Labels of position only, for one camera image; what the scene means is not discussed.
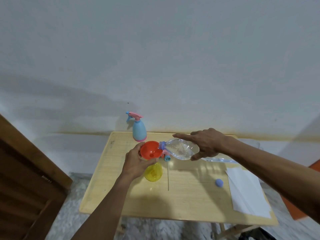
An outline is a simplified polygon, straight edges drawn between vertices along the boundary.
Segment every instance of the blue clay ball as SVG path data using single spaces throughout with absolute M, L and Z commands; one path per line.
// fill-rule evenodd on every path
M 217 179 L 216 180 L 216 186 L 218 186 L 219 188 L 221 188 L 223 186 L 223 181 L 221 179 Z

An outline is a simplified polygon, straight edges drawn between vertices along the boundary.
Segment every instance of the pink bottle base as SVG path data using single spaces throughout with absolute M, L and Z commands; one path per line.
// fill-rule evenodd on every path
M 143 140 L 136 140 L 136 139 L 134 139 L 134 140 L 135 140 L 135 141 L 138 141 L 138 142 L 142 142 L 142 141 L 145 141 L 146 138 L 144 138 Z

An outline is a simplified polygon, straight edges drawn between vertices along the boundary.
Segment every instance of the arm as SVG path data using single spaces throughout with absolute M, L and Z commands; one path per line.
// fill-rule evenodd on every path
M 246 145 L 212 128 L 192 132 L 191 135 L 173 136 L 192 141 L 199 146 L 200 151 L 192 156 L 192 161 L 202 157 L 214 157 L 218 153 L 226 154 L 320 223 L 319 172 Z
M 156 158 L 149 161 L 141 159 L 139 150 L 143 144 L 144 142 L 137 144 L 126 154 L 122 173 L 114 183 L 114 186 L 71 240 L 106 240 L 114 238 L 131 182 L 140 177 L 148 166 L 158 161 Z

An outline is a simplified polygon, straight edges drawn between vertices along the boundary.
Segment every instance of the finger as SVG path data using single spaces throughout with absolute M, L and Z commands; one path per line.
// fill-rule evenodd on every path
M 206 157 L 206 153 L 205 153 L 205 152 L 198 152 L 198 153 L 194 154 L 194 155 L 190 158 L 190 160 L 191 160 L 191 161 L 197 161 L 197 160 L 199 160 L 200 158 L 203 158 L 203 157 Z
M 175 137 L 175 138 L 179 138 L 179 139 L 182 139 L 182 140 L 192 141 L 193 142 L 192 135 L 177 133 L 177 134 L 173 134 L 172 136 Z
M 133 148 L 133 150 L 139 151 L 140 148 L 141 148 L 144 144 L 145 144 L 144 141 L 138 143 L 138 144 Z
M 190 133 L 190 135 L 194 136 L 194 135 L 198 134 L 200 131 L 201 131 L 201 130 L 198 130 L 198 131 L 192 131 L 192 132 Z
M 155 163 L 157 163 L 159 161 L 159 158 L 152 158 L 148 161 L 143 161 L 142 163 L 144 164 L 144 166 L 147 168 Z

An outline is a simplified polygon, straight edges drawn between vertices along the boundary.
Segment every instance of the marble floor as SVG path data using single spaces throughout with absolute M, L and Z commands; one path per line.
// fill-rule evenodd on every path
M 74 181 L 70 193 L 54 221 L 46 240 L 70 240 L 78 228 L 88 218 L 87 214 L 79 213 L 78 209 L 86 188 L 89 185 L 91 176 L 72 173 L 70 177 Z M 263 227 L 264 230 L 269 232 L 277 240 L 319 239 L 319 224 L 311 218 L 294 221 L 281 200 L 280 195 L 265 183 L 261 185 L 279 221 L 279 226 Z M 207 222 L 124 217 L 122 223 L 126 226 L 126 232 L 124 235 L 116 235 L 114 237 L 116 240 L 211 239 L 211 225 Z M 216 224 L 215 226 L 215 231 L 219 233 L 219 225 Z

